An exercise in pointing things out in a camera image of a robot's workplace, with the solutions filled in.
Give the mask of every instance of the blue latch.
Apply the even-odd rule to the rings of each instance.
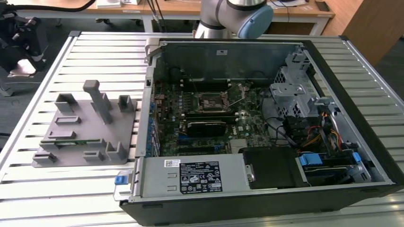
[[[303,166],[307,166],[307,165],[321,165],[323,164],[320,155],[316,154],[316,153],[303,154],[299,157],[299,160],[300,160],[300,164]]]
[[[128,184],[128,176],[116,176],[115,185],[125,185],[125,184]]]
[[[361,158],[360,158],[360,156],[359,156],[359,153],[357,153],[357,152],[353,152],[353,153],[352,153],[352,156],[353,156],[353,159],[355,159],[356,163],[359,163],[359,162],[361,161]]]

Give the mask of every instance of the green circuit board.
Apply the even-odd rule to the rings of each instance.
[[[219,99],[215,92],[184,92],[177,85],[159,84],[155,87],[155,102],[157,104],[156,119],[159,123],[160,156],[199,155],[204,152],[181,153],[181,148],[212,148],[215,154],[231,153],[229,141],[245,139],[249,147],[271,146],[269,133],[259,110],[261,88],[252,88],[241,99],[240,91],[231,89],[225,100],[231,105],[231,112],[237,115],[236,124],[225,126],[225,133],[219,137],[189,138],[181,115],[199,111],[199,97]],[[207,104],[208,110],[217,111],[216,105]]]

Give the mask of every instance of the slotted aluminum surface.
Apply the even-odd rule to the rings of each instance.
[[[1,226],[137,226],[113,201],[113,178],[123,166],[32,168],[39,141],[47,132],[61,92],[76,99],[89,99],[81,91],[87,79],[101,82],[109,98],[131,95],[141,108],[145,73],[145,33],[91,33],[69,37],[60,55],[21,117],[9,142],[0,153],[0,223]],[[164,37],[191,38],[189,34]],[[343,86],[360,108],[375,132],[404,169],[404,115],[400,100],[369,73],[353,50],[336,37],[265,36],[264,39],[309,39],[323,54]],[[320,77],[319,84],[328,94]],[[136,144],[133,126],[132,145]],[[187,226],[403,226],[404,193],[368,199],[336,212],[192,224]]]

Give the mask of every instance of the power supply label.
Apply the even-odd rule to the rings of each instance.
[[[179,170],[183,194],[223,192],[219,162],[181,163]]]

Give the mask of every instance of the floor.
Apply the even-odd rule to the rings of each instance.
[[[47,35],[49,46],[45,51],[44,59],[48,60],[48,67],[60,51],[67,36],[72,30],[93,31],[93,32],[144,32],[143,26],[136,26],[132,20],[111,20],[112,24],[96,23],[92,19],[63,19],[61,26],[56,27],[55,19],[45,19]],[[184,24],[183,21],[167,22],[168,32],[191,32],[192,24]],[[404,40],[400,40],[389,53],[384,56],[376,70],[396,90],[400,97],[404,97]],[[37,82],[41,82],[47,70],[37,73],[33,78],[28,79],[8,79],[7,73],[0,69],[0,77],[15,90],[12,97],[0,96],[0,132],[12,133],[12,130],[19,122],[24,110],[33,97],[39,87]],[[0,148],[4,147],[7,137],[0,136]]]

